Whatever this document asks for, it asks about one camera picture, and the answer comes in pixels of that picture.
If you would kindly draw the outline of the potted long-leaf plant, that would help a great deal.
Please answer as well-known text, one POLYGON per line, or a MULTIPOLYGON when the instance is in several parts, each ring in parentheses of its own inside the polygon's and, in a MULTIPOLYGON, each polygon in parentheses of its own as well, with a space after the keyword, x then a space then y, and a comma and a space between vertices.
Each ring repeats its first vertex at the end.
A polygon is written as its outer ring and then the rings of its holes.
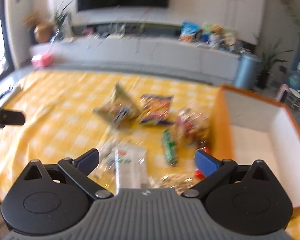
POLYGON ((274 66, 277 63, 286 63, 287 60, 281 59, 280 57, 283 54, 293 52, 293 50, 284 50, 280 51, 280 45, 283 39, 278 38, 277 41, 272 44, 262 44, 260 56, 261 56, 261 71, 257 77, 257 87, 265 89, 268 83, 268 79, 271 75, 271 72, 274 66))

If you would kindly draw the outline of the beige potato chip bag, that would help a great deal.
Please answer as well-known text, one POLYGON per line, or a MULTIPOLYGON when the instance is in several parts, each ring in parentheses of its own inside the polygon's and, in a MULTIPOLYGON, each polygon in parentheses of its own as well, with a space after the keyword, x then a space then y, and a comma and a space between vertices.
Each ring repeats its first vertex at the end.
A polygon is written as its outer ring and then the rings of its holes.
POLYGON ((117 83, 110 99, 93 113, 115 129, 128 129, 142 110, 121 83, 117 83))

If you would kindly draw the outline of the peanut snack packet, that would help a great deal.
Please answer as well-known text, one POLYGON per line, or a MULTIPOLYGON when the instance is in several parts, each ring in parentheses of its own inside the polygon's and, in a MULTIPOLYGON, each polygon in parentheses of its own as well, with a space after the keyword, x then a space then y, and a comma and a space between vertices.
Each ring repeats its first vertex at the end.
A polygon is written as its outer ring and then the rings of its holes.
POLYGON ((190 173, 169 173, 160 178, 153 179, 153 186, 157 189, 173 188, 177 194, 181 195, 186 190, 196 185, 198 180, 190 173))

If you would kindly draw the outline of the clear white candy bag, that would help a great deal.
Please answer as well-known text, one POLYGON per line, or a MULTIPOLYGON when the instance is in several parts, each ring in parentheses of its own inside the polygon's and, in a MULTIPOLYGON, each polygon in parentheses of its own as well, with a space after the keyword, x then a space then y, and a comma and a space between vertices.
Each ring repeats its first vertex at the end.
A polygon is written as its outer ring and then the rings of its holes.
POLYGON ((99 163, 92 175, 99 182, 104 184, 112 184, 115 180, 115 152, 120 146, 126 146, 128 140, 120 140, 118 137, 112 136, 105 142, 102 142, 99 151, 99 163))

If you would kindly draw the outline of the yellow checkered tablecloth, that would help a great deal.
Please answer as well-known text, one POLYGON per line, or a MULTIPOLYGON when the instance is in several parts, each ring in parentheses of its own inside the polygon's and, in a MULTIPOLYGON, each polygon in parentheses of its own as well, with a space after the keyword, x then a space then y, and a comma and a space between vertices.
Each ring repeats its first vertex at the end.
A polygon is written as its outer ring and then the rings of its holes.
POLYGON ((70 183, 57 163, 95 148, 108 133, 93 108, 109 98, 117 81, 133 95, 173 93, 174 107, 195 102, 210 113, 220 89, 119 74, 25 77, 24 90, 7 106, 21 110, 25 124, 0 129, 7 239, 289 239, 284 228, 300 210, 261 159, 237 163, 205 198, 185 198, 174 189, 121 189, 112 198, 91 200, 70 183))

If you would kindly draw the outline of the brown round vase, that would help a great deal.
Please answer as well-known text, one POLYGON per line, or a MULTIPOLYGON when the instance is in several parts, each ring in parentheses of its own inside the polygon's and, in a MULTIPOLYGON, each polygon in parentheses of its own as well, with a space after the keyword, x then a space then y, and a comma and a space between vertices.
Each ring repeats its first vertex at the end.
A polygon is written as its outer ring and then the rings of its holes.
POLYGON ((35 27, 33 33, 37 43, 49 42, 53 35, 53 25, 51 23, 42 22, 35 27))

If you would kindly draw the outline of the white TV console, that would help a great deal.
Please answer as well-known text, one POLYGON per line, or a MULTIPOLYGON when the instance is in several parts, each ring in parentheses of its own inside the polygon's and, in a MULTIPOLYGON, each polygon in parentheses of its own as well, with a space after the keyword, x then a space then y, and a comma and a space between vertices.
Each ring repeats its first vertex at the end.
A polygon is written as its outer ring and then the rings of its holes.
POLYGON ((176 77, 214 85, 232 83, 239 66, 236 54, 165 37, 80 37, 30 47, 31 56, 45 53, 52 54, 55 66, 176 77))

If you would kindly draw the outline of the small plant in vase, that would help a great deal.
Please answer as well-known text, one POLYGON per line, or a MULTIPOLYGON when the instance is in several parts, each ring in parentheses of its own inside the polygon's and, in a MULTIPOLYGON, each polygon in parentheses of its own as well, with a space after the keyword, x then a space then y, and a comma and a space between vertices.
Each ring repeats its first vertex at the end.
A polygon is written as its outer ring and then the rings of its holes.
POLYGON ((56 10, 54 15, 54 23, 55 23, 55 36, 54 41, 61 41, 64 38, 63 24, 65 19, 68 16, 67 7, 72 3, 69 2, 67 5, 63 6, 63 3, 56 10))

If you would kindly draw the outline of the white spicy strip packet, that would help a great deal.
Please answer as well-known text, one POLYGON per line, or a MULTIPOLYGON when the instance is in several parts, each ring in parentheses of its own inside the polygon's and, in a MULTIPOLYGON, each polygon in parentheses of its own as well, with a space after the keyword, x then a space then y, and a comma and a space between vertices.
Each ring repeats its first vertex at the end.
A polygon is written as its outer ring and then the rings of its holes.
POLYGON ((121 189, 150 188, 146 164, 147 149, 121 142, 115 147, 116 194, 121 189))

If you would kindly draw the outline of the pink tissue box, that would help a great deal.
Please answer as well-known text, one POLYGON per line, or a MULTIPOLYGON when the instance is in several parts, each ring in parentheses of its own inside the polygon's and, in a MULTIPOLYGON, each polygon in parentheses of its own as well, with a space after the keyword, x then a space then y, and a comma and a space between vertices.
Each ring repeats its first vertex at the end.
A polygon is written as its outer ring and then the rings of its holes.
POLYGON ((52 54, 46 53, 46 54, 34 55, 31 59, 31 63, 34 69, 49 67, 53 63, 52 54))

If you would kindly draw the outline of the small cola bottle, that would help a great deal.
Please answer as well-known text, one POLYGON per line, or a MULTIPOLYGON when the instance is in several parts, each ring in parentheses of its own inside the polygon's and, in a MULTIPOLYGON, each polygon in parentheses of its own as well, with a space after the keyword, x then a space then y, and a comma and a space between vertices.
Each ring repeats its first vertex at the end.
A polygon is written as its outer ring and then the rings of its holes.
POLYGON ((209 156, 206 148, 200 148, 194 154, 194 164, 198 170, 195 172, 195 176, 200 179, 206 178, 214 172, 214 165, 209 156))

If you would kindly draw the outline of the green sausage stick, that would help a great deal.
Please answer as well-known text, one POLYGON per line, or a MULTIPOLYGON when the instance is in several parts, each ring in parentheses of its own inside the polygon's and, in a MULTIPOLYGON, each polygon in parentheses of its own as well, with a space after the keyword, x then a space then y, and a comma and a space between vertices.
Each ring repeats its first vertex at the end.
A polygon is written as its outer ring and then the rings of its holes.
POLYGON ((178 162, 177 160, 177 150, 176 144, 171 136, 168 129, 164 130, 161 137, 162 146, 165 153, 165 159, 168 165, 175 166, 178 162))

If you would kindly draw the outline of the clear dried fruit bag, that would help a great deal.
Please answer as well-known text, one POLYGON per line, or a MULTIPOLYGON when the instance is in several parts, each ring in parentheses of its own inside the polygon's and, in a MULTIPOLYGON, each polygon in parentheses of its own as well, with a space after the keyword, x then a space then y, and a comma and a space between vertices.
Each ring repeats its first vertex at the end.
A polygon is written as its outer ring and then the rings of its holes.
POLYGON ((210 129, 209 115, 203 107, 190 104, 181 108, 172 128, 172 136, 179 147, 204 148, 210 129))

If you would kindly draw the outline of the Mimi snack bag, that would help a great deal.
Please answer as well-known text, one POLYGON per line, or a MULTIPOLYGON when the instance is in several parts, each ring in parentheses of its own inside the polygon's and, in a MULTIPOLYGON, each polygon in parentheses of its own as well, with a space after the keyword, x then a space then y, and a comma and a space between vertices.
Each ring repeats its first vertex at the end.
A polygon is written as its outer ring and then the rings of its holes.
POLYGON ((138 122, 142 125, 170 125, 173 124, 170 107, 173 96, 144 94, 140 97, 142 112, 138 122))

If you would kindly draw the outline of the blue snack bag on console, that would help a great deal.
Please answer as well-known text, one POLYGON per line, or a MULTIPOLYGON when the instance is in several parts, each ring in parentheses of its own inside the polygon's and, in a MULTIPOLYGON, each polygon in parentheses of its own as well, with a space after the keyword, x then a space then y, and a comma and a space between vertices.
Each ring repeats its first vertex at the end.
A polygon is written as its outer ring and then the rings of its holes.
POLYGON ((194 42, 197 33, 200 32, 200 27, 192 22, 183 22, 179 36, 180 41, 194 42))

